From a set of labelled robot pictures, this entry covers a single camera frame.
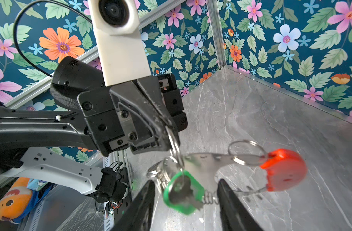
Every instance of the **camera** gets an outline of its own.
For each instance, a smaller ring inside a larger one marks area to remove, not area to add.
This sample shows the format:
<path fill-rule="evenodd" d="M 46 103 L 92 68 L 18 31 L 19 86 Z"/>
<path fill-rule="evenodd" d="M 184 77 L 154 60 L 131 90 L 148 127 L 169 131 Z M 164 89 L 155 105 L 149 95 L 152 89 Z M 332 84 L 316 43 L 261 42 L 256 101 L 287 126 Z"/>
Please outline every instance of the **camera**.
<path fill-rule="evenodd" d="M 151 75 L 134 0 L 88 0 L 106 86 Z"/>

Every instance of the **white flower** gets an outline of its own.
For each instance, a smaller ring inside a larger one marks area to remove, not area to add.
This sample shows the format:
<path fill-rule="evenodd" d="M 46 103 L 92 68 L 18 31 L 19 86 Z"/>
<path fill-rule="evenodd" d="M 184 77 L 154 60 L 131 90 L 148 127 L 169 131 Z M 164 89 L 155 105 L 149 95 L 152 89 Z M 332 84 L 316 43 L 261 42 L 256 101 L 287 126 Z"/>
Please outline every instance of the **white flower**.
<path fill-rule="evenodd" d="M 300 30 L 298 28 L 294 28 L 290 31 L 289 25 L 285 24 L 280 27 L 280 32 L 274 35 L 274 42 L 279 44 L 279 51 L 284 53 L 286 48 L 288 47 L 290 50 L 295 51 L 299 44 L 295 39 L 300 37 Z"/>
<path fill-rule="evenodd" d="M 197 54 L 199 52 L 199 48 L 203 46 L 203 42 L 201 41 L 201 35 L 198 34 L 197 37 L 195 37 L 194 35 L 191 36 L 190 42 L 191 44 L 189 45 L 189 50 L 192 51 L 194 49 L 194 53 Z"/>
<path fill-rule="evenodd" d="M 148 35 L 147 32 L 143 32 L 143 33 L 141 33 L 140 37 L 141 37 L 141 40 L 143 42 L 143 47 L 145 48 L 145 42 L 144 41 L 149 39 L 149 35 Z"/>
<path fill-rule="evenodd" d="M 43 110 L 45 105 L 41 102 L 33 103 L 32 100 L 22 105 L 18 110 Z"/>

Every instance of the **gray table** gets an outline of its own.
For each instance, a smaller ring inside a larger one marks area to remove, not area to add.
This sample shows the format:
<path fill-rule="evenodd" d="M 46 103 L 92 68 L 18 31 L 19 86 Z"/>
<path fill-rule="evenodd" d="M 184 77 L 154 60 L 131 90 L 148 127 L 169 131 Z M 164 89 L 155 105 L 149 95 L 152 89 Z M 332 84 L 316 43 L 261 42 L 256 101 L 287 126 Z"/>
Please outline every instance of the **gray table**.
<path fill-rule="evenodd" d="M 267 151 L 294 150 L 308 165 L 307 178 L 285 192 L 241 198 L 266 230 L 352 230 L 352 124 L 223 68 L 183 98 L 188 128 L 179 133 L 183 153 L 227 153 L 231 141 L 250 139 Z M 169 153 L 127 152 L 137 194 L 147 169 Z M 225 166 L 231 187 L 260 188 L 259 168 Z M 221 230 L 219 206 L 205 206 L 184 216 L 156 194 L 151 230 Z"/>

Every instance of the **marble tabletop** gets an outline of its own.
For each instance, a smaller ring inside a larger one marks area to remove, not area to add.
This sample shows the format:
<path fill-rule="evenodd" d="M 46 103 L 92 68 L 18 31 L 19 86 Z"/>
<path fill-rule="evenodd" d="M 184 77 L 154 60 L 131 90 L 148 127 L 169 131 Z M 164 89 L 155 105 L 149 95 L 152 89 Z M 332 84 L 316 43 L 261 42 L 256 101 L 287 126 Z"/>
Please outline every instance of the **marble tabletop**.
<path fill-rule="evenodd" d="M 352 124 L 273 88 L 222 68 L 183 97 L 188 127 L 179 133 L 183 153 L 227 153 L 232 141 L 249 139 L 265 150 L 298 152 L 308 174 L 297 187 L 241 201 L 265 231 L 352 230 Z M 127 152 L 137 194 L 147 169 L 169 153 Z M 265 172 L 232 164 L 221 168 L 232 188 L 260 188 Z M 221 230 L 220 207 L 185 216 L 155 196 L 153 231 Z"/>

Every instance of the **orange flower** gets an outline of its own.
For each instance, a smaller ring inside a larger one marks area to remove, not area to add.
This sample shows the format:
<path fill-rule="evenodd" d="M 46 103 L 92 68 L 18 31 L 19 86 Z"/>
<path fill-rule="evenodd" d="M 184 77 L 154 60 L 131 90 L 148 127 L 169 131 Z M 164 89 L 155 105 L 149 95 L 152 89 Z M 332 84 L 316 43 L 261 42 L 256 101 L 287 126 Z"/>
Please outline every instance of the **orange flower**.
<path fill-rule="evenodd" d="M 350 76 L 348 74 L 336 74 L 331 79 L 337 84 L 344 85 L 350 81 Z"/>
<path fill-rule="evenodd" d="M 78 147 L 78 149 L 81 150 L 82 152 L 92 151 L 92 150 L 90 150 L 90 149 L 83 148 L 83 147 Z"/>
<path fill-rule="evenodd" d="M 203 78 L 200 79 L 200 83 L 206 81 L 206 79 L 208 79 L 209 77 L 211 77 L 211 75 L 212 75 L 211 72 L 208 72 L 208 74 L 205 73 L 205 74 L 203 75 Z"/>
<path fill-rule="evenodd" d="M 238 46 L 232 45 L 230 52 L 231 52 L 231 57 L 234 59 L 234 61 L 240 62 L 240 60 L 242 59 L 242 56 L 241 56 L 241 50 L 239 50 Z"/>
<path fill-rule="evenodd" d="M 229 35 L 233 36 L 234 35 L 234 31 L 232 29 L 228 29 Z"/>
<path fill-rule="evenodd" d="M 66 56 L 77 58 L 85 52 L 83 48 L 78 47 L 81 45 L 81 41 L 76 35 L 70 37 L 70 32 L 60 27 L 57 32 L 58 34 L 52 28 L 48 28 L 43 30 L 43 34 L 47 38 L 40 37 L 40 46 L 49 49 L 44 53 L 51 60 L 58 58 L 58 62 L 61 62 Z"/>

